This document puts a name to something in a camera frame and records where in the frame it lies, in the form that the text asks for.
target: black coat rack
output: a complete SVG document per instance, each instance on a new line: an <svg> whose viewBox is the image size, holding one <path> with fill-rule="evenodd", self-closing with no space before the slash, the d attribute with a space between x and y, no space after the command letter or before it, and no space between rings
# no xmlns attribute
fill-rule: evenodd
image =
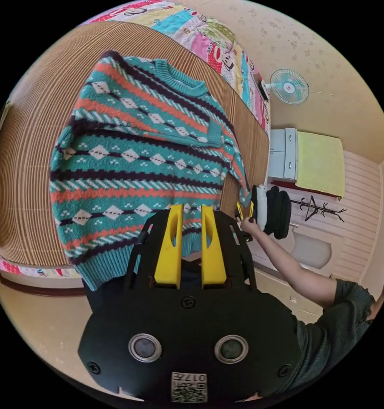
<svg viewBox="0 0 384 409"><path fill-rule="evenodd" d="M341 209L341 210L327 209L328 202L324 202L323 207L317 206L317 204L315 203L314 197L312 195L311 195L311 199L310 199L309 203L306 203L305 200L306 199L304 197L301 199L301 202L299 202L297 200L290 200L292 203L297 203L298 205L300 205L300 210L303 210L303 206L307 207L307 214L306 214L305 221L309 220L311 217L313 217L315 214L317 214L320 211L323 217L325 217L325 213L334 214L343 223L345 223L345 221L342 219L342 217L339 215L339 213L345 212L346 209ZM314 209L314 210L313 210L313 212L311 214L309 214L311 208Z"/></svg>

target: hand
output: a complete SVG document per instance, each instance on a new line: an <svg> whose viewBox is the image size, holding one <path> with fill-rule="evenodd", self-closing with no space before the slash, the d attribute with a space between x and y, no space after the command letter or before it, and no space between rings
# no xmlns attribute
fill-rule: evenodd
<svg viewBox="0 0 384 409"><path fill-rule="evenodd" d="M250 222L249 219L250 219L249 217L245 218L242 221L242 223L240 225L240 228L241 228L241 230L243 230L243 231L249 233L251 236L253 236L254 234L256 234L257 232L260 231L260 227L259 227L259 225L256 223L256 221L254 219L252 219L253 222Z"/></svg>

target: yellow towel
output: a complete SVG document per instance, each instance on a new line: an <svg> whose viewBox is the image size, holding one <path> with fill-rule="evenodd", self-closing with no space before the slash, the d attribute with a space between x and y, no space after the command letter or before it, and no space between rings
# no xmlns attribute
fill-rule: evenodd
<svg viewBox="0 0 384 409"><path fill-rule="evenodd" d="M345 194L344 151L341 140L298 132L296 186L335 196Z"/></svg>

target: teal sweater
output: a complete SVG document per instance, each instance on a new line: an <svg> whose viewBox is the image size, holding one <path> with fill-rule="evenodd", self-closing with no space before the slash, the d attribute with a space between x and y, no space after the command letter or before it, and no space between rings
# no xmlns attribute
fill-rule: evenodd
<svg viewBox="0 0 384 409"><path fill-rule="evenodd" d="M165 60L107 52L53 150L50 196L68 260L97 289L126 272L148 217L183 204L182 255L201 249L201 206L227 173L249 184L232 124L205 83Z"/></svg>

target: sweater collar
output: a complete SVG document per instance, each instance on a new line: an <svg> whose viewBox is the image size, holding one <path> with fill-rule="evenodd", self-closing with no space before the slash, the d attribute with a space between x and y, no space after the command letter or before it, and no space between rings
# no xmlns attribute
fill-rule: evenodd
<svg viewBox="0 0 384 409"><path fill-rule="evenodd" d="M204 81L194 80L168 64L166 60L155 60L159 78L171 88L190 97L199 97L208 92Z"/></svg>

